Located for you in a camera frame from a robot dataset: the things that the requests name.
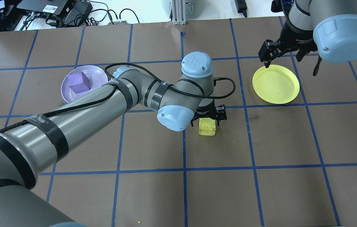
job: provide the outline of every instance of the light blue joint cap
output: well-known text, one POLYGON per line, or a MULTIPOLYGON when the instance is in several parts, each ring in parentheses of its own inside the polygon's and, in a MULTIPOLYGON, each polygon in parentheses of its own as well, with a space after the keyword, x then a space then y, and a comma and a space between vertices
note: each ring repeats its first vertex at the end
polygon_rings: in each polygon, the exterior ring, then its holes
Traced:
POLYGON ((180 105, 166 105, 157 112, 157 120, 168 129, 183 131, 194 117, 194 112, 180 105))
POLYGON ((54 224, 50 227, 86 227, 86 225, 76 222, 63 222, 63 223, 54 224))
POLYGON ((343 14, 320 22, 313 32, 321 58, 332 63, 357 60, 357 15, 343 14))
POLYGON ((117 71, 115 71, 113 73, 113 77, 114 78, 118 78, 119 76, 121 76, 122 73, 124 73, 124 72, 126 72, 128 70, 136 70, 136 69, 131 69, 131 68, 127 67, 127 66, 121 66, 121 67, 119 67, 117 69, 117 71))
POLYGON ((192 52, 181 61, 181 71, 192 78, 204 78, 214 73, 212 59, 204 52, 192 52))

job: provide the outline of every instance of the blue tape grid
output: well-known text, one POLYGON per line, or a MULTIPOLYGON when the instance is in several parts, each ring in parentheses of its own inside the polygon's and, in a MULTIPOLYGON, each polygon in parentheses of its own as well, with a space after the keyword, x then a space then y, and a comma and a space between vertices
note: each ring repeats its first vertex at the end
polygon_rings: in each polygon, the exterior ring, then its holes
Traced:
MULTIPOLYGON (((279 17, 279 20, 281 22, 281 25, 283 26, 283 22, 281 17, 279 17)), ((80 175, 80 174, 116 174, 116 181, 115 181, 115 193, 114 193, 114 206, 113 206, 113 213, 112 213, 112 226, 114 227, 115 225, 115 212, 116 212, 116 206, 117 206, 117 195, 118 195, 118 183, 119 183, 119 174, 122 173, 138 173, 138 172, 183 172, 183 178, 184 178, 184 223, 185 226, 188 226, 188 213, 187 213, 187 171, 230 171, 230 170, 253 170, 253 174, 255 177, 255 189, 256 189, 256 196, 257 196, 257 200, 258 200, 258 209, 260 212, 260 221, 261 221, 261 225, 264 226, 264 218, 263 218, 263 212, 262 212, 262 206, 261 206, 261 200, 260 200, 260 193, 259 193, 259 188, 258 188, 258 177, 257 177, 257 170, 259 169, 282 169, 282 168, 322 168, 323 169, 323 173, 324 173, 324 177, 325 177, 325 181, 326 181, 326 185, 327 185, 327 189, 329 192, 329 196, 330 196, 330 200, 331 200, 331 205, 333 206, 333 211, 334 211, 334 215, 335 215, 335 219, 337 222, 337 225, 341 225, 340 224, 340 220, 337 214, 337 209, 336 209, 336 205, 333 199, 333 195, 331 192, 331 187, 330 187, 330 183, 327 177, 327 173, 326 173, 326 167, 342 167, 342 166, 357 166, 357 163, 335 163, 335 164, 325 164, 323 157, 321 155, 321 151, 320 151, 320 147, 319 147, 319 143, 316 137, 316 133, 314 130, 314 125, 313 125, 313 121, 310 115, 310 111, 309 111, 309 106, 314 106, 314 105, 350 105, 350 104, 357 104, 357 102, 318 102, 318 103, 308 103, 306 100, 306 97, 304 95, 303 92, 303 88, 301 86, 301 94, 304 100, 304 103, 294 103, 294 104, 290 104, 290 105, 247 105, 246 101, 245 101, 245 95, 244 95, 244 89, 243 89, 243 82, 242 82, 242 74, 241 74, 241 70, 240 70, 240 63, 239 63, 239 59, 255 59, 258 58, 258 56, 239 56, 238 55, 238 50, 237 50, 237 44, 236 44, 236 37, 235 37, 235 32, 233 29, 233 24, 232 24, 232 20, 229 19, 230 22, 230 26, 231 26, 231 31, 232 31, 232 36, 233 36, 233 43, 235 46, 235 52, 236 52, 236 57, 226 57, 226 58, 213 58, 214 61, 219 61, 219 60, 236 60, 237 62, 237 69, 238 69, 238 74, 239 74, 239 80, 240 80, 240 89, 242 92, 242 99, 243 99, 243 106, 228 106, 228 109, 235 109, 235 108, 243 108, 245 111, 245 119, 246 119, 246 125, 247 125, 247 130, 248 130, 248 138, 249 138, 249 146, 250 146, 250 155, 252 158, 252 166, 236 166, 236 167, 211 167, 211 168, 187 168, 186 167, 186 141, 185 141, 185 131, 183 132, 183 168, 175 168, 175 169, 142 169, 142 170, 125 170, 125 171, 121 171, 120 170, 120 166, 121 166, 121 152, 122 152, 122 141, 123 141, 123 132, 124 132, 124 121, 125 121, 125 115, 122 117, 122 124, 121 124, 121 133, 120 133, 120 146, 119 146, 119 153, 118 153, 118 164, 117 164, 117 170, 116 171, 81 171, 81 172, 56 172, 56 164, 53 165, 53 169, 52 172, 44 172, 41 175, 48 175, 51 176, 51 180, 50 180, 50 184, 49 184, 49 190, 47 193, 47 198, 46 201, 49 202, 50 199, 50 194, 51 194, 51 189, 52 189, 52 185, 53 185, 53 178, 56 175, 80 175), (313 132, 313 136, 314 136, 314 141, 316 143, 316 147, 317 147, 317 151, 318 151, 318 156, 320 158, 320 164, 312 164, 312 165, 283 165, 283 166, 256 166, 255 164, 255 158, 254 158, 254 153, 253 153, 253 147, 252 147, 252 137, 251 137, 251 132, 250 132, 250 127, 249 127, 249 122, 248 122, 248 113, 247 113, 247 109, 248 108, 267 108, 267 107, 278 107, 278 106, 305 106, 306 110, 307 110, 307 114, 308 114, 308 118, 309 118, 309 122, 311 124, 311 128, 312 128, 312 132, 313 132)), ((131 31, 130 31, 130 41, 129 41, 129 47, 128 47, 128 59, 127 62, 130 62, 130 56, 131 56, 131 43, 132 43, 132 29, 133 29, 133 25, 131 25, 131 31)), ((12 115, 12 111, 17 99, 17 95, 19 93, 20 90, 20 86, 21 83, 23 81, 23 77, 24 74, 26 72, 27 69, 50 69, 50 68, 63 68, 63 67, 79 67, 79 66, 84 66, 84 65, 79 65, 78 64, 78 60, 79 60, 79 55, 80 55, 80 49, 82 47, 82 42, 83 42, 83 38, 84 38, 84 34, 85 34, 85 28, 83 27, 82 29, 82 35, 81 35, 81 39, 80 39, 80 43, 79 43, 79 50, 76 56, 76 62, 75 65, 70 65, 70 66, 47 66, 47 67, 27 67, 34 44, 36 42, 36 38, 38 35, 38 30, 35 33, 34 39, 33 39, 33 43, 29 52, 29 55, 27 57, 27 61, 26 64, 23 68, 9 68, 9 69, 0 69, 0 71, 8 71, 8 70, 23 70, 23 73, 21 75, 16 93, 15 93, 15 97, 13 99, 12 102, 12 106, 11 109, 9 111, 9 115, 0 115, 0 118, 6 118, 7 122, 6 125, 8 125, 10 118, 20 118, 20 117, 28 117, 30 115, 12 115)), ((184 57, 184 43, 183 43, 183 36, 184 36, 184 32, 180 33, 180 41, 181 41, 181 59, 183 59, 184 57)), ((318 56, 318 54, 308 54, 308 56, 318 56)), ((294 60, 294 55, 292 53, 290 53, 289 55, 284 55, 283 57, 290 57, 295 69, 295 73, 296 76, 299 78, 298 75, 298 70, 295 64, 295 60, 294 60)), ((136 63, 136 64, 141 64, 141 63, 170 63, 170 62, 181 62, 180 60, 165 60, 165 61, 141 61, 141 62, 132 62, 132 63, 136 63)), ((105 64, 93 64, 95 66, 106 66, 109 65, 111 63, 105 63, 105 64)), ((354 70, 354 67, 352 65, 351 62, 349 62, 351 71, 354 74, 354 77, 356 79, 357 82, 357 75, 356 72, 354 70)), ((146 110, 131 110, 129 111, 130 113, 140 113, 140 112, 152 112, 153 110, 150 109, 146 109, 146 110)))

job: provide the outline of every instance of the yellow plate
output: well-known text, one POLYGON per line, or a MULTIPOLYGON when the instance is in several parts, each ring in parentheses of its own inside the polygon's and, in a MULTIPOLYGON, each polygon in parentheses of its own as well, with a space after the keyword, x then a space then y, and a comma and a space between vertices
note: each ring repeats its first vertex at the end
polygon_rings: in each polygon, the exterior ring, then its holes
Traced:
POLYGON ((262 100, 272 104, 291 102, 298 96, 300 89, 295 74, 277 65, 258 69, 253 76, 253 88, 262 100))

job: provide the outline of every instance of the purple cube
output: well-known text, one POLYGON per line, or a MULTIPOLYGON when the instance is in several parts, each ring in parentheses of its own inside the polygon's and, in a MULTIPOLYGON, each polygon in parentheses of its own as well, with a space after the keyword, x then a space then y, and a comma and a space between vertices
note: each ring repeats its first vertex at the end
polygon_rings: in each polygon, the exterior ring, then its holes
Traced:
POLYGON ((68 84, 75 94, 90 90, 89 79, 83 72, 69 74, 68 84))

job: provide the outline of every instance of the purple plate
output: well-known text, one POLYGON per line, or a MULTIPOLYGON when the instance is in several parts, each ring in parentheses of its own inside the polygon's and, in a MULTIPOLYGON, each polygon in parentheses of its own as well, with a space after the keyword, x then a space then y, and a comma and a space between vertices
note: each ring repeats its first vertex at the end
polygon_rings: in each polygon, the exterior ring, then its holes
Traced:
POLYGON ((72 73, 78 73, 78 72, 83 72, 87 78, 89 79, 89 84, 90 84, 90 90, 81 92, 81 93, 75 93, 72 91, 72 89, 69 88, 68 85, 68 76, 66 75, 65 78, 62 81, 61 85, 61 95, 62 98, 65 100, 65 102, 70 103, 75 99, 78 99, 87 93, 90 93, 94 91, 95 89, 98 89, 101 87, 103 84, 105 84, 108 81, 107 75, 105 72, 97 67, 97 66, 80 66, 74 70, 72 70, 69 74, 72 73))

